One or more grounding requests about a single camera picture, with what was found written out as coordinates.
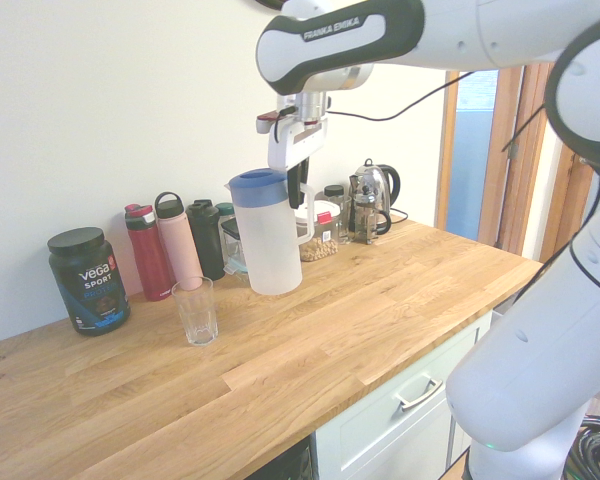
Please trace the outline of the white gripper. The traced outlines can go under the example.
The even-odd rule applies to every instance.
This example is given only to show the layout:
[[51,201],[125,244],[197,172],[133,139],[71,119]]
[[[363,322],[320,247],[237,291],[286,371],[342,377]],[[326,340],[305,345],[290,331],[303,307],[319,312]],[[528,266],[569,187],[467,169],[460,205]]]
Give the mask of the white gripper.
[[324,146],[326,135],[326,120],[306,125],[294,118],[283,118],[271,127],[267,163],[273,170],[288,171],[288,199],[291,208],[298,208],[303,203],[301,184],[308,181],[308,157]]

